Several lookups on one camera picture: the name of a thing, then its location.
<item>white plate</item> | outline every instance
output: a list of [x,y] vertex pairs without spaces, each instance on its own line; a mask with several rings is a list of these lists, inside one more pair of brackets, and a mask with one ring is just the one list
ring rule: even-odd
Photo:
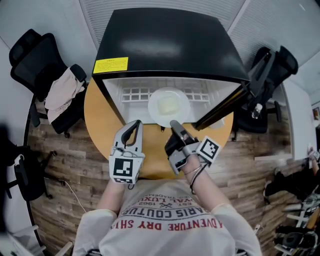
[[[174,100],[178,104],[178,110],[172,114],[161,114],[159,104],[161,100]],[[179,89],[174,87],[163,87],[156,90],[148,102],[148,111],[151,118],[160,126],[170,128],[170,122],[177,120],[183,124],[190,112],[190,102],[187,96]]]

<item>white cable on floor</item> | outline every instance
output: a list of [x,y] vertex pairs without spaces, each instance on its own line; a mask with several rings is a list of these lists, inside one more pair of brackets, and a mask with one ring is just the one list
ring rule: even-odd
[[86,213],[87,211],[86,211],[86,210],[85,210],[85,208],[82,206],[82,204],[81,204],[81,202],[80,202],[79,198],[77,197],[76,193],[75,193],[75,192],[74,192],[74,190],[71,188],[71,186],[69,185],[69,183],[68,183],[68,182],[66,182],[66,181],[65,181],[65,180],[63,180],[63,179],[59,179],[59,181],[65,182],[65,183],[68,185],[68,187],[70,188],[71,192],[74,194],[75,198],[77,199],[77,201],[78,201],[79,205],[82,207],[82,209],[83,209],[83,210],[84,210],[84,212]]

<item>white cloth on chair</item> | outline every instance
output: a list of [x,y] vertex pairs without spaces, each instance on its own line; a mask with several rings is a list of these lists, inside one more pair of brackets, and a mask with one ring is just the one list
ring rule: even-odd
[[76,79],[69,67],[58,80],[52,83],[44,103],[44,107],[48,110],[50,124],[70,106],[77,93],[84,91],[85,88],[82,85],[83,82]]

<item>mini fridge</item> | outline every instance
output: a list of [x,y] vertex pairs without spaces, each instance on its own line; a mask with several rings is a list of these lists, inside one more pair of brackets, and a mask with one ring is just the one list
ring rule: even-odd
[[114,10],[92,77],[123,124],[154,124],[151,94],[176,87],[190,102],[186,122],[198,130],[241,107],[250,82],[217,18],[168,8]]

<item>round wooden table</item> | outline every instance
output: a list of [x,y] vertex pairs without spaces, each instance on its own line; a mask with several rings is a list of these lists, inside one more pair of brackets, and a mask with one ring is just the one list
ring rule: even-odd
[[[123,125],[93,79],[91,79],[85,94],[84,118],[94,145],[105,158],[109,159],[115,135]],[[219,143],[221,147],[224,147],[232,129],[233,119],[233,113],[227,115],[224,118],[224,126],[217,129],[208,127],[198,131],[189,123],[183,124],[183,126],[199,140],[202,141],[207,135]],[[165,152],[165,144],[171,134],[169,128],[161,132],[160,126],[157,124],[143,125],[142,152],[145,154],[145,159],[140,177],[153,180],[176,178]]]

